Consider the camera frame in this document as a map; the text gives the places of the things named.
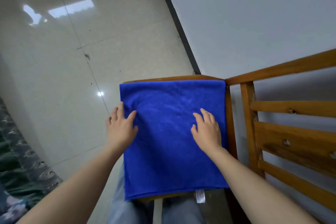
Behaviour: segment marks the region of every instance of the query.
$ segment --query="hand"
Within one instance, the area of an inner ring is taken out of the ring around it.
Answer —
[[[205,154],[209,155],[213,150],[222,147],[221,131],[215,117],[210,113],[201,109],[203,118],[198,113],[193,113],[197,122],[191,128],[192,136],[195,142]]]
[[[138,133],[138,126],[133,128],[133,120],[137,112],[133,111],[128,118],[124,117],[124,103],[115,107],[106,121],[107,141],[124,152]]]

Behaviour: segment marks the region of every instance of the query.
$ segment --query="wooden chair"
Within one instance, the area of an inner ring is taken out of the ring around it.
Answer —
[[[261,177],[265,172],[336,212],[336,195],[263,160],[262,151],[336,178],[336,133],[258,121],[258,111],[336,117],[336,101],[257,101],[254,81],[336,66],[336,49],[271,66],[229,79],[206,75],[137,80],[224,80],[229,152],[237,158],[230,86],[240,84],[248,139],[249,167]],[[234,223],[249,223],[232,192],[225,191]]]

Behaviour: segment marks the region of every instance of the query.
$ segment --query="tiled floor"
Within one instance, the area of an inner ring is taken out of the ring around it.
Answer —
[[[120,83],[192,74],[164,0],[0,2],[0,96],[64,179],[104,145]],[[121,163],[90,223],[104,223]]]

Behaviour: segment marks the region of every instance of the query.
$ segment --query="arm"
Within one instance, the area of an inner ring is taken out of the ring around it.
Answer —
[[[114,108],[106,121],[108,143],[105,149],[88,165],[48,194],[18,223],[86,223],[114,164],[137,134],[138,128],[133,128],[136,113],[133,111],[125,119],[123,102]]]
[[[194,113],[197,128],[191,128],[194,140],[216,164],[233,194],[253,224],[318,222],[290,198],[233,158],[221,146],[221,132],[214,116],[201,109]]]

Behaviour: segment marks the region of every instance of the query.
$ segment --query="white wall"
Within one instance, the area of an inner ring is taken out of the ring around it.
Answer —
[[[229,78],[336,48],[336,0],[172,0],[202,74]],[[335,100],[336,69],[255,83],[260,100]],[[248,163],[240,87],[232,86],[238,156]],[[259,120],[336,132],[336,119],[259,113]],[[334,179],[270,154],[265,159],[336,193]],[[327,223],[336,214],[268,180]]]

